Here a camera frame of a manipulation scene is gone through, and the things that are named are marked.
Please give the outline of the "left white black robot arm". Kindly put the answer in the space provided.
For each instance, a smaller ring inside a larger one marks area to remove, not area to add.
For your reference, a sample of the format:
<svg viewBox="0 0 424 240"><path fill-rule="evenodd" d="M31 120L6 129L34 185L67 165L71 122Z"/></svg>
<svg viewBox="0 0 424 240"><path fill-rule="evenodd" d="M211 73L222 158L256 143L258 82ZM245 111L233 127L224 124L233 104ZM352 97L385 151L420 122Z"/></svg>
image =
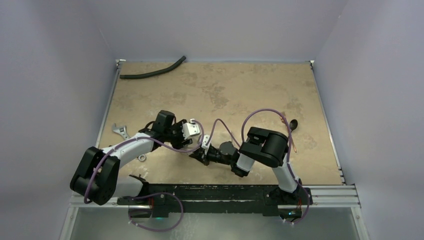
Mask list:
<svg viewBox="0 0 424 240"><path fill-rule="evenodd" d="M165 147L177 153L192 153L193 137L202 137L203 126L195 119L176 120L174 113L161 110L134 136L105 148L89 147L70 181L70 189L83 196L85 204L99 206L111 198L130 197L138 205L149 199L149 183L141 176L120 176L122 167L137 157Z"/></svg>

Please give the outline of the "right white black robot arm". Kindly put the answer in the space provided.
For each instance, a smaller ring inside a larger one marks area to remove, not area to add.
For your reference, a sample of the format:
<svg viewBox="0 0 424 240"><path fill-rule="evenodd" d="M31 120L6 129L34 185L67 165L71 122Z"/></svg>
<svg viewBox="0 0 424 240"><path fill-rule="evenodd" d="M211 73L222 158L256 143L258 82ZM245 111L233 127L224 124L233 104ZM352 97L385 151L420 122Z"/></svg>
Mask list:
<svg viewBox="0 0 424 240"><path fill-rule="evenodd" d="M278 181L278 188L267 193L268 198L295 205L301 201L301 192L295 177L290 172L287 161L289 138L281 132L259 127L251 127L247 141L237 149L230 141L220 144L218 148L206 144L189 157L208 166L210 162L228 165L238 177L246 177L254 163L259 162L270 167Z"/></svg>

